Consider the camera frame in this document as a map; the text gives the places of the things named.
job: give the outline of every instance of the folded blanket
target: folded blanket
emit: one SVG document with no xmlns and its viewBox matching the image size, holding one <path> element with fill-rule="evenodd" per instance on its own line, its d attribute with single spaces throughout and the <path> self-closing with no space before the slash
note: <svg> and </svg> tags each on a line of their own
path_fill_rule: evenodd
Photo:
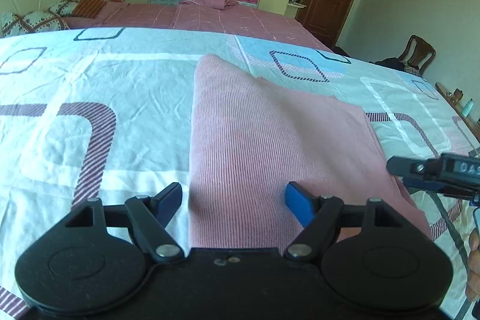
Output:
<svg viewBox="0 0 480 320">
<path fill-rule="evenodd" d="M 229 6 L 238 6 L 236 0 L 186 0 L 181 4 L 199 4 L 200 6 L 211 7 L 212 9 L 225 10 Z"/>
<path fill-rule="evenodd" d="M 431 237 L 424 213 L 388 174 L 360 107 L 207 55 L 195 73 L 190 147 L 192 247 L 286 248 L 302 230 L 285 205 L 289 181 L 348 204 L 382 198 Z"/>
</svg>

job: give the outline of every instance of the pink ribbed fabric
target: pink ribbed fabric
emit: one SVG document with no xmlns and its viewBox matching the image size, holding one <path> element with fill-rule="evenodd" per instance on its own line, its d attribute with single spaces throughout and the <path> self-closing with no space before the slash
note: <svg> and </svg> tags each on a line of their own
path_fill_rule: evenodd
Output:
<svg viewBox="0 0 480 320">
<path fill-rule="evenodd" d="M 285 248 L 302 230 L 285 205 L 289 181 L 348 204 L 382 198 L 431 238 L 424 213 L 388 174 L 360 107 L 206 55 L 195 73 L 190 147 L 193 247 Z"/>
</svg>

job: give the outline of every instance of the human hand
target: human hand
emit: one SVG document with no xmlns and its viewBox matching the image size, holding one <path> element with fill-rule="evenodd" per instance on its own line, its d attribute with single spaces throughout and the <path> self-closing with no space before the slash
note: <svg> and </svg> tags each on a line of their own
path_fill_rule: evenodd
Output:
<svg viewBox="0 0 480 320">
<path fill-rule="evenodd" d="M 480 240 L 478 237 L 477 230 L 474 229 L 469 238 L 469 275 L 465 289 L 465 295 L 471 302 L 478 301 L 480 298 Z"/>
</svg>

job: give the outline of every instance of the corner shelf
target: corner shelf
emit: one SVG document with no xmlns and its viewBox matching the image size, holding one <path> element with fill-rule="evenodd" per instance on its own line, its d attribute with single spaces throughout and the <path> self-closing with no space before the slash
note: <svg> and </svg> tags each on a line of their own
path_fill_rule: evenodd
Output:
<svg viewBox="0 0 480 320">
<path fill-rule="evenodd" d="M 287 6 L 296 7 L 297 9 L 303 9 L 307 7 L 306 4 L 290 3 L 290 2 L 287 4 Z"/>
</svg>

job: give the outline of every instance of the wooden chair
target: wooden chair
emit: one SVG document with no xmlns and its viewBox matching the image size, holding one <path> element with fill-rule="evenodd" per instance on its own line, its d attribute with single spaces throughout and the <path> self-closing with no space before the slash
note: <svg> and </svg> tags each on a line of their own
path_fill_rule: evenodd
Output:
<svg viewBox="0 0 480 320">
<path fill-rule="evenodd" d="M 413 49 L 413 53 L 408 60 L 406 60 L 407 55 L 409 54 L 413 41 L 415 41 L 415 48 Z M 409 65 L 410 67 L 418 67 L 422 61 L 427 59 L 425 63 L 421 66 L 419 73 L 423 75 L 425 69 L 433 62 L 436 52 L 434 48 L 428 44 L 423 38 L 419 36 L 413 35 L 410 37 L 408 44 L 406 45 L 405 51 L 397 58 L 400 63 L 405 65 Z"/>
</svg>

